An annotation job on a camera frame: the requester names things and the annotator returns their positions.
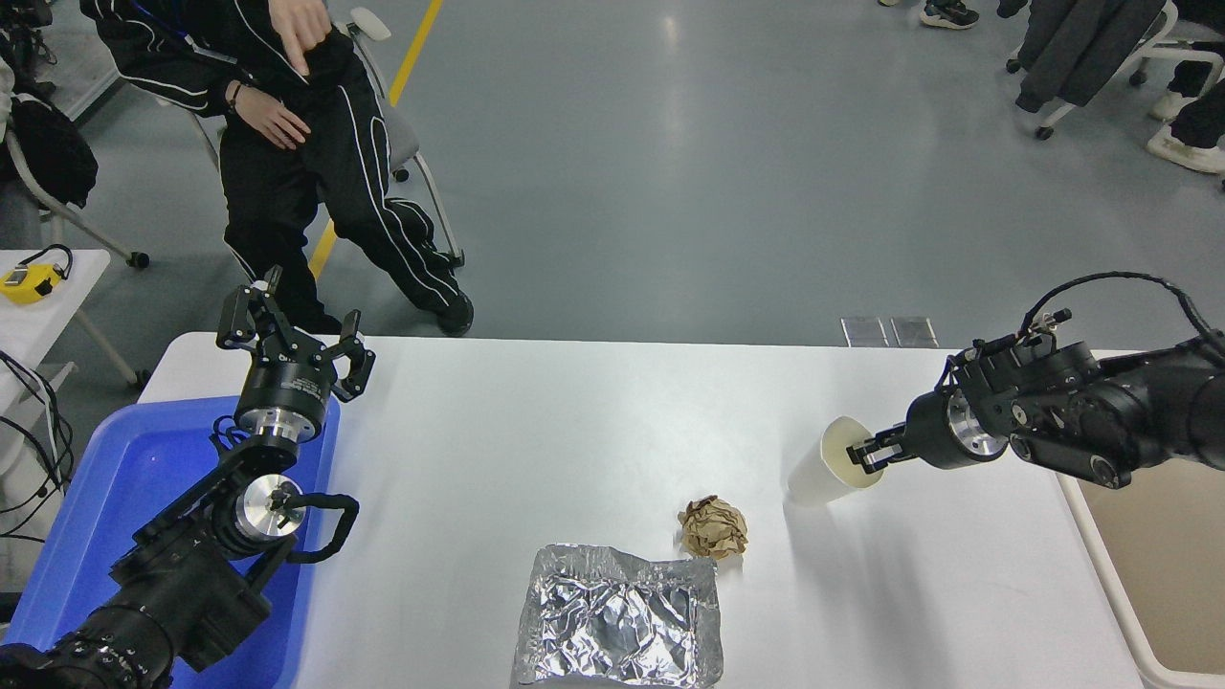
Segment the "person's left hand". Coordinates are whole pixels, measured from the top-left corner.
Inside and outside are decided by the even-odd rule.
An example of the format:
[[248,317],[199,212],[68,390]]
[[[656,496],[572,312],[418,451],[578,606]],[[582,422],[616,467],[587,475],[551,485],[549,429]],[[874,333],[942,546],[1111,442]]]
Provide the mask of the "person's left hand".
[[281,48],[295,74],[310,75],[306,54],[314,51],[332,31],[331,13],[323,1],[267,1],[270,21]]

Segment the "person's right hand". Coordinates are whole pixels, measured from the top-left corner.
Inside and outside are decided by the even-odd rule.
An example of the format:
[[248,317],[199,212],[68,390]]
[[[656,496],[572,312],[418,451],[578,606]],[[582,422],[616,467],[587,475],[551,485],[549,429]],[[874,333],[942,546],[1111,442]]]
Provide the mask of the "person's right hand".
[[243,123],[281,150],[296,150],[311,134],[287,105],[251,85],[234,81],[228,87],[227,102]]

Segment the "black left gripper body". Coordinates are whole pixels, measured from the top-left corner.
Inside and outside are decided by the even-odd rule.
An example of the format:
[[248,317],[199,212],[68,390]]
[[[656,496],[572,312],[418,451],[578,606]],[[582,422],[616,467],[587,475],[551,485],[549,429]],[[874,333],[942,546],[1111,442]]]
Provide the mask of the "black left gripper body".
[[255,424],[258,416],[276,409],[310,424],[323,423],[338,379],[333,363],[312,353],[296,360],[251,349],[250,357],[251,365],[236,402],[236,423]]

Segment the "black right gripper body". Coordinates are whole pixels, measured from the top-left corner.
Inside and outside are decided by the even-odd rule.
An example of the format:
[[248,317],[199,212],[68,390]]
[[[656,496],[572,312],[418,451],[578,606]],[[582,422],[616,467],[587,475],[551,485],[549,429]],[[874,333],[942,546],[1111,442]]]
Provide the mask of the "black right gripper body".
[[936,468],[963,468],[969,465],[967,449],[952,432],[948,405],[952,395],[932,391],[915,398],[907,409],[902,447],[907,454]]

